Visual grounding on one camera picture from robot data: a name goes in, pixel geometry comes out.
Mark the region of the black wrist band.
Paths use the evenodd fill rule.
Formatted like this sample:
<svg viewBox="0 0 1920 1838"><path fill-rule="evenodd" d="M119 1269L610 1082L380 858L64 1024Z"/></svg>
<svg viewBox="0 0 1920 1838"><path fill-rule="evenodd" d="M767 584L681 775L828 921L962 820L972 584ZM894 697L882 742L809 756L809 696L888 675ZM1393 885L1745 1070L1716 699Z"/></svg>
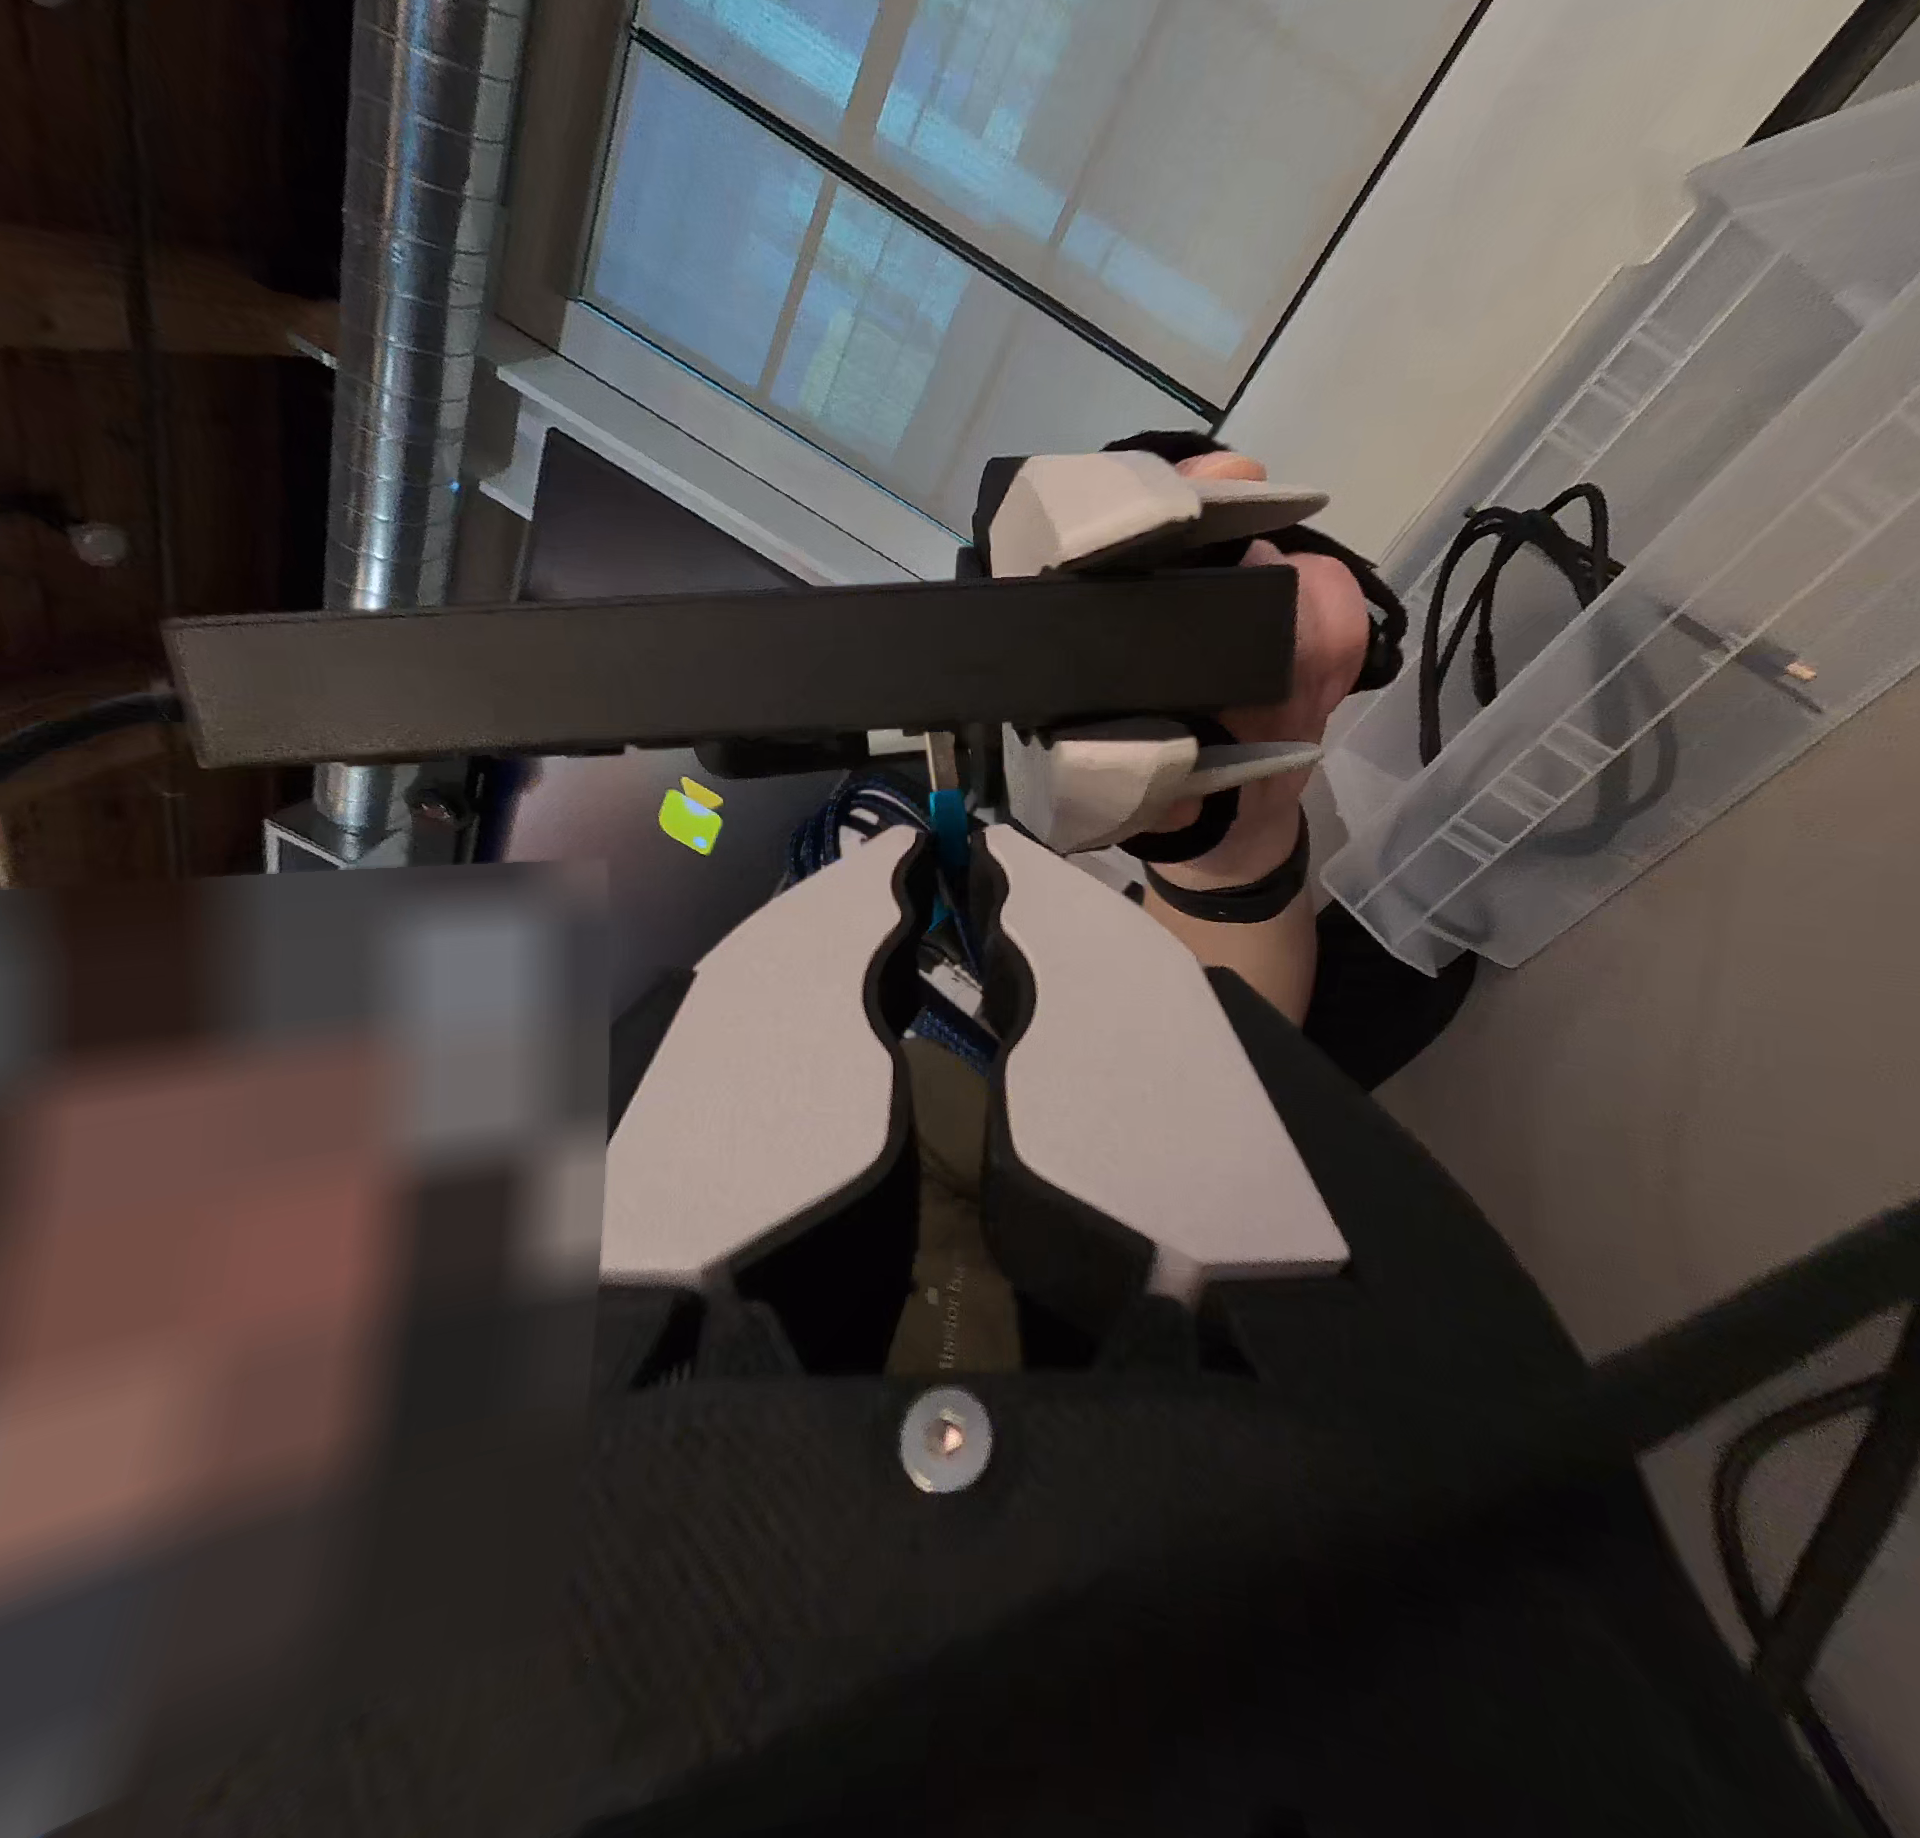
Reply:
<svg viewBox="0 0 1920 1838"><path fill-rule="evenodd" d="M1269 922L1280 918L1308 890L1312 867L1312 829L1306 812L1289 856L1258 879L1238 887L1187 888L1172 883L1158 864L1145 864L1148 890L1172 913L1212 922Z"/></svg>

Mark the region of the silver spiral air duct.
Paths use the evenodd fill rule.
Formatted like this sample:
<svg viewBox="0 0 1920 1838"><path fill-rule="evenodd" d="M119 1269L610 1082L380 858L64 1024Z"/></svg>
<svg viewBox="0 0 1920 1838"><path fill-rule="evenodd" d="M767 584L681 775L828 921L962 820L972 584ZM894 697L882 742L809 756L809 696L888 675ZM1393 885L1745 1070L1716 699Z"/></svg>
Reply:
<svg viewBox="0 0 1920 1838"><path fill-rule="evenodd" d="M353 0L323 607L449 597L533 0Z"/></svg>

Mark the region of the black mesh wrist rest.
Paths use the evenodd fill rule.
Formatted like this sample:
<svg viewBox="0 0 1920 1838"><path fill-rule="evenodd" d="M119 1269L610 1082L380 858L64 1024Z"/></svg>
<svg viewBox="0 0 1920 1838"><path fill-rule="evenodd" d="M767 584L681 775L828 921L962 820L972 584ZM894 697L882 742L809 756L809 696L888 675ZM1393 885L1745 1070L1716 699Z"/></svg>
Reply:
<svg viewBox="0 0 1920 1838"><path fill-rule="evenodd" d="M1384 949L1342 904L1315 915L1315 975L1304 1030L1348 1079L1373 1091L1422 1057L1471 998L1479 956L1425 975Z"/></svg>

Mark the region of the large black wall screen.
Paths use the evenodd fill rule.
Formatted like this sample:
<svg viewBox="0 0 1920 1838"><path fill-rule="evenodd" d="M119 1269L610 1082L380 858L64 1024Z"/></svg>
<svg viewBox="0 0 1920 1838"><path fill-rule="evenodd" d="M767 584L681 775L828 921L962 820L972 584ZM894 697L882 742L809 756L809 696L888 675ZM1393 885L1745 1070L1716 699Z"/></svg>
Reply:
<svg viewBox="0 0 1920 1838"><path fill-rule="evenodd" d="M587 601L798 592L807 582L557 432L541 456L526 591ZM630 888L758 904L780 885L796 826L834 783L825 771L726 777L693 744L539 756L515 766L504 850L602 858Z"/></svg>

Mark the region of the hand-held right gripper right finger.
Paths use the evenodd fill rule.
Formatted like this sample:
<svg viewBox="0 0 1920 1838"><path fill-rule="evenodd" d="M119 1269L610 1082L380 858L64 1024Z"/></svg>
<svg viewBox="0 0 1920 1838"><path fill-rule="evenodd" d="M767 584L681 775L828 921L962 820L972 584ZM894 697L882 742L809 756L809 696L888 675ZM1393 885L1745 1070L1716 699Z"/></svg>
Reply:
<svg viewBox="0 0 1920 1838"><path fill-rule="evenodd" d="M981 830L981 956L1002 1037L990 1239L1048 1307L1197 1304L1324 1276L1351 1247L1202 963L1010 824Z"/></svg>

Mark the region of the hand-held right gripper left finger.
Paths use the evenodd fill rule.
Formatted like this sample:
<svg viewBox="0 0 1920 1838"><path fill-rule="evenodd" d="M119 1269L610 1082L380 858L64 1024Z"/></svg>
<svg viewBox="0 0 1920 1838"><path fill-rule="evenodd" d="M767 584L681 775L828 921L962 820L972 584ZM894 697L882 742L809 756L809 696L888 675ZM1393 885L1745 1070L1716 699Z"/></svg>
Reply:
<svg viewBox="0 0 1920 1838"><path fill-rule="evenodd" d="M602 1278L704 1290L900 1158L917 873L920 830L888 826L698 962L606 1147Z"/></svg>

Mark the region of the window with white blinds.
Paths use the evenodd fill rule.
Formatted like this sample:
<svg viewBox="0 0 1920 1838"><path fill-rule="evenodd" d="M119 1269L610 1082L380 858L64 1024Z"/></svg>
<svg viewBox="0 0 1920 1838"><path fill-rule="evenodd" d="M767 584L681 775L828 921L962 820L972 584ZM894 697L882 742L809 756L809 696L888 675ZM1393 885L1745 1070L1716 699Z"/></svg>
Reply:
<svg viewBox="0 0 1920 1838"><path fill-rule="evenodd" d="M1228 407L1487 0L636 0L638 29Z"/></svg>

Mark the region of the person's left hand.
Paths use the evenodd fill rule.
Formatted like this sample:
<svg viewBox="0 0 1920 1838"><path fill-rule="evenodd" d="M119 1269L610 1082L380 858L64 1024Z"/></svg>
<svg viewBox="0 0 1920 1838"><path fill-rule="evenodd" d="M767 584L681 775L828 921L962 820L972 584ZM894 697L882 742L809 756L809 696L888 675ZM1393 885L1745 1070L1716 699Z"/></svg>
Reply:
<svg viewBox="0 0 1920 1838"><path fill-rule="evenodd" d="M1228 707L1220 722L1238 742L1321 744L1335 707L1356 686L1370 648L1370 605L1355 576L1332 554L1284 554L1252 542L1245 567L1291 567L1297 576L1295 657L1289 697ZM1208 855L1192 864L1201 888L1260 879L1293 855L1304 824L1310 769L1253 779L1238 789L1237 818Z"/></svg>

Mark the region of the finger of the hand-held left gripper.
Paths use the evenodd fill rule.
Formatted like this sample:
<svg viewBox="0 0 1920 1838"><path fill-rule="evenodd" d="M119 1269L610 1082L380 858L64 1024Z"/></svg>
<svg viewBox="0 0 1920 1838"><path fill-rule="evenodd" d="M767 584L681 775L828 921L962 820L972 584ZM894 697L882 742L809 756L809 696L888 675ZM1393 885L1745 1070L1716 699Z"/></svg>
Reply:
<svg viewBox="0 0 1920 1838"><path fill-rule="evenodd" d="M1220 722L1002 728L1005 812L1062 855L1204 856L1237 822L1243 786L1319 759L1321 744L1249 742Z"/></svg>
<svg viewBox="0 0 1920 1838"><path fill-rule="evenodd" d="M1145 450L994 458L976 498L976 567L994 581L1231 569L1328 504L1324 491L1198 477Z"/></svg>

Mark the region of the clear plastic bin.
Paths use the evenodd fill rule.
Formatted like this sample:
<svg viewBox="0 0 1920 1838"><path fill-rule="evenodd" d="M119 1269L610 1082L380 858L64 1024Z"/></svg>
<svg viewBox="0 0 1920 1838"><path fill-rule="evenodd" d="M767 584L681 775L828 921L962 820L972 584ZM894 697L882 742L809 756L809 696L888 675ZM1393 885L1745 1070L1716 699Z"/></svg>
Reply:
<svg viewBox="0 0 1920 1838"><path fill-rule="evenodd" d="M1322 879L1425 975L1532 960L1917 667L1919 89L1690 191L1384 558Z"/></svg>

